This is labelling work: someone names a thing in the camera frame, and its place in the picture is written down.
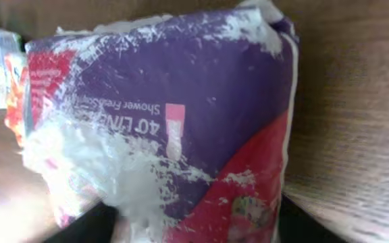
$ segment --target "panty liner package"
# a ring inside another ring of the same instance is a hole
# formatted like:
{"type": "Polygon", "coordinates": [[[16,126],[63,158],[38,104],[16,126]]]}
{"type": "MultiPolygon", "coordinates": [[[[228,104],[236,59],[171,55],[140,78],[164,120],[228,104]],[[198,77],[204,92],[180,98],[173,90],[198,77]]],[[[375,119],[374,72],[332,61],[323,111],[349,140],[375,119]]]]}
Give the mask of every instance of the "panty liner package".
{"type": "Polygon", "coordinates": [[[159,19],[27,45],[25,166],[117,207],[125,242],[273,242],[292,23],[269,1],[159,19]]]}

